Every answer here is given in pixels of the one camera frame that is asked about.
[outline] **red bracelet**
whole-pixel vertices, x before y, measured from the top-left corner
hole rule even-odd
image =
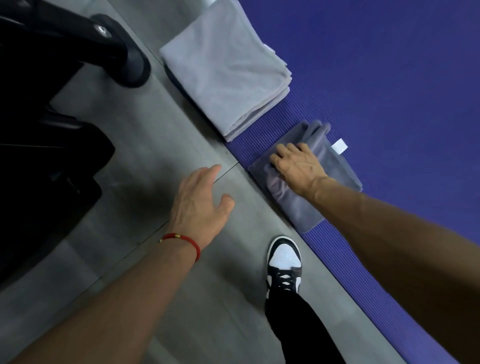
[[[170,234],[165,234],[163,236],[162,239],[160,239],[160,242],[165,240],[165,239],[172,239],[172,238],[177,238],[177,239],[182,239],[182,240],[185,240],[186,242],[189,242],[190,244],[192,244],[196,251],[197,251],[197,259],[195,259],[195,262],[200,259],[200,247],[198,246],[198,244],[195,242],[195,240],[193,239],[190,239],[188,236],[184,236],[184,235],[178,235],[178,234],[175,234],[174,232],[171,232]]]

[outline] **yoga mat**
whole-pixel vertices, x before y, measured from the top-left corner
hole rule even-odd
[[[320,119],[347,143],[365,193],[480,242],[480,2],[240,2],[293,77],[287,98],[227,143],[241,165]],[[407,362],[455,363],[329,223],[303,238]]]

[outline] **black and white sneaker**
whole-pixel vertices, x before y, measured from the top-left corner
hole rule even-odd
[[[298,246],[288,236],[277,236],[267,253],[267,298],[270,290],[298,293],[301,281],[301,256]]]

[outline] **hand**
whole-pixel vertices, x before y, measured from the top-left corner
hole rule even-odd
[[[212,198],[213,182],[222,166],[203,167],[180,183],[173,202],[168,232],[185,235],[196,241],[200,249],[211,243],[223,229],[235,201],[224,194],[219,206]]]
[[[318,181],[329,177],[308,145],[300,143],[298,146],[297,148],[292,143],[288,143],[286,147],[278,144],[277,154],[270,156],[270,162],[293,192],[307,198],[314,193],[314,185]]]

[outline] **folded towel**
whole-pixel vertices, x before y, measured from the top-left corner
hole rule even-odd
[[[236,0],[217,0],[160,54],[227,141],[289,92],[291,72],[264,45]]]
[[[326,174],[336,179],[340,184],[355,191],[362,190],[362,184],[355,172],[350,168],[345,158],[338,155],[326,138],[330,131],[330,124],[314,121],[308,124],[303,121],[295,125],[288,133],[281,137],[276,144],[306,143],[317,156]],[[271,194],[285,215],[292,222],[299,233],[314,228],[324,217],[307,200],[294,193],[285,181],[280,178],[277,170],[269,161],[275,153],[275,145],[268,149],[249,168],[248,171],[260,187]]]

